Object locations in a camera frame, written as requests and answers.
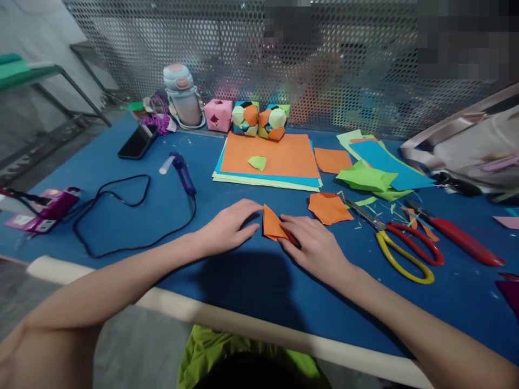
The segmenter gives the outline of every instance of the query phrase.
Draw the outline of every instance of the pink origami cube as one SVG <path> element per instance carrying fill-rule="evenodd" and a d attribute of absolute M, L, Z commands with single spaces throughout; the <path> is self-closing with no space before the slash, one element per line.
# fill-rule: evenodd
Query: pink origami cube
<path fill-rule="evenodd" d="M 232 101 L 213 99 L 204 107 L 207 128 L 228 132 L 232 124 Z"/>

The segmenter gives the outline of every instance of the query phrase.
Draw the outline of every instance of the blue glue gun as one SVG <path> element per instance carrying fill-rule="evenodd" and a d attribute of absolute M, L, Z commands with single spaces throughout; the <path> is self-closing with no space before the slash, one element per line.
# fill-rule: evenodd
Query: blue glue gun
<path fill-rule="evenodd" d="M 182 187 L 185 192 L 194 197 L 196 194 L 195 186 L 193 185 L 193 181 L 191 181 L 191 177 L 189 177 L 188 166 L 185 164 L 184 157 L 176 151 L 172 151 L 169 153 L 168 160 L 164 163 L 164 165 L 160 168 L 159 172 L 161 174 L 166 174 L 168 171 L 169 164 L 173 165 L 177 170 L 178 176 L 180 177 L 180 181 L 182 182 Z"/>

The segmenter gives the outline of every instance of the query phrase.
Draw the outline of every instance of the water bottle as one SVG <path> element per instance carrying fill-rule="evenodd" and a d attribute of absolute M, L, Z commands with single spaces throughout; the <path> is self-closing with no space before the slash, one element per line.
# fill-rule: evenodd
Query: water bottle
<path fill-rule="evenodd" d="M 169 103 L 175 107 L 181 126 L 197 128 L 201 125 L 202 112 L 198 104 L 193 76 L 182 64 L 164 68 L 164 84 Z"/>

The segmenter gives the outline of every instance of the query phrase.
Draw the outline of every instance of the hand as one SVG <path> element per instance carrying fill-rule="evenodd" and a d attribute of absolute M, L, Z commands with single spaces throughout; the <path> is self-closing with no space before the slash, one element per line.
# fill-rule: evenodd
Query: hand
<path fill-rule="evenodd" d="M 202 245 L 203 256 L 232 250 L 249 239 L 258 230 L 259 224 L 251 224 L 242 230 L 240 227 L 249 216 L 262 209 L 263 205 L 242 199 L 220 211 L 206 226 L 195 232 L 197 242 Z"/>
<path fill-rule="evenodd" d="M 335 236 L 319 220 L 287 215 L 281 215 L 281 219 L 285 220 L 281 227 L 292 233 L 301 245 L 298 249 L 287 239 L 280 238 L 285 251 L 325 284 L 337 289 L 357 269 L 346 259 Z"/>

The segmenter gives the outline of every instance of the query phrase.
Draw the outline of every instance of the table edge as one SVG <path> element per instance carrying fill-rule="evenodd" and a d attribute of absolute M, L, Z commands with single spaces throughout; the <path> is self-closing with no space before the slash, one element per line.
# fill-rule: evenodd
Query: table edge
<path fill-rule="evenodd" d="M 26 271 L 35 278 L 67 285 L 95 269 L 41 256 L 30 264 Z M 205 304 L 165 289 L 153 287 L 136 305 L 180 321 L 276 344 L 397 383 L 420 389 L 433 389 L 431 382 L 411 359 L 310 335 Z"/>

